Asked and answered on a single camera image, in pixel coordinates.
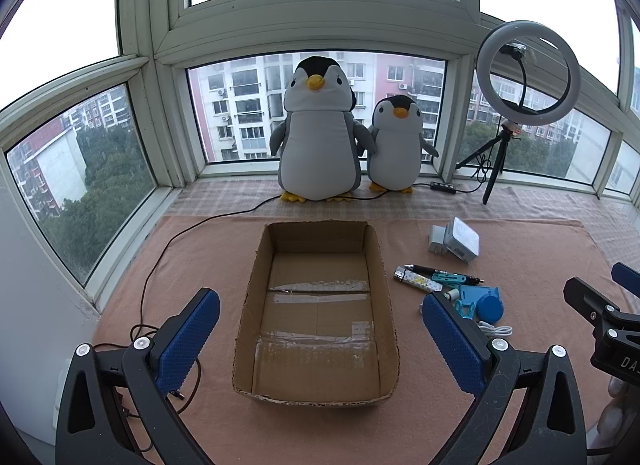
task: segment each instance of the tree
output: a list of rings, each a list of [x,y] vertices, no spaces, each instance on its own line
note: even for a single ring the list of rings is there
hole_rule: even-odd
[[[59,217],[43,218],[39,224],[56,253],[84,283],[155,183],[133,131],[82,130],[78,145],[86,164],[87,192],[79,200],[65,200]]]
[[[495,135],[496,127],[493,125],[482,122],[467,124],[458,159],[465,159],[481,145],[495,138]],[[550,145],[542,137],[535,138],[523,132],[509,142],[504,167],[508,170],[564,178],[574,157],[575,147],[572,140],[563,139]],[[498,144],[491,153],[492,164],[497,152]]]

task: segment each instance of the tripod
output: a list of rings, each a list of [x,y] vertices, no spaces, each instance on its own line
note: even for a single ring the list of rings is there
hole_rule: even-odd
[[[498,154],[495,157],[494,166],[491,169],[491,175],[489,176],[489,181],[486,184],[486,189],[484,189],[484,195],[482,196],[482,204],[486,205],[487,201],[489,201],[489,196],[491,195],[491,191],[494,189],[495,180],[498,177],[498,173],[502,172],[504,169],[504,159],[507,156],[507,145],[509,145],[509,140],[513,138],[513,131],[508,127],[511,122],[508,120],[505,121],[500,127],[501,130],[493,140],[489,140],[482,147],[478,148],[478,150],[471,153],[467,156],[463,161],[456,165],[456,169],[466,165],[474,158],[480,156],[485,151],[491,149],[496,143],[500,142],[498,146]]]

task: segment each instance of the tripod leg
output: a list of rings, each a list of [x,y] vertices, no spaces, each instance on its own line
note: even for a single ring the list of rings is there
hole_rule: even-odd
[[[496,136],[492,140],[486,142],[482,147],[479,147],[478,150],[475,150],[469,156],[467,156],[463,161],[456,164],[456,169],[465,166],[471,160],[476,159],[476,157],[480,156],[484,151],[491,149],[496,143],[500,141],[500,136]]]
[[[491,169],[491,176],[489,177],[489,181],[486,184],[486,189],[484,189],[484,195],[482,196],[482,204],[486,205],[487,201],[489,201],[489,196],[491,191],[494,189],[495,180],[498,177],[498,172],[502,171],[502,166],[504,165],[504,157],[507,152],[507,144],[509,143],[508,139],[502,138],[500,141],[500,148],[498,149],[498,155],[495,157],[494,167]]]

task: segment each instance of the lighter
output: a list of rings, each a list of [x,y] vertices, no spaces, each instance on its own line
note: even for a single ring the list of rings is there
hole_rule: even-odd
[[[396,271],[394,272],[394,279],[398,279],[401,283],[407,283],[408,285],[415,286],[415,288],[420,288],[427,293],[442,291],[442,285],[440,283],[436,283],[423,275],[407,270],[405,267],[396,268]]]

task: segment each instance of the small stuffed penguin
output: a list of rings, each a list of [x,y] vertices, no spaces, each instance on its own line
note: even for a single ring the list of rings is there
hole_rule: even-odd
[[[380,100],[373,111],[369,130],[376,144],[367,154],[371,190],[412,192],[420,174],[422,150],[437,157],[438,152],[422,137],[422,116],[408,96]]]
[[[273,131],[271,156],[282,145],[278,181],[283,200],[347,198],[360,185],[356,142],[375,152],[371,133],[353,119],[356,98],[335,60],[309,57],[284,95],[285,120]]]

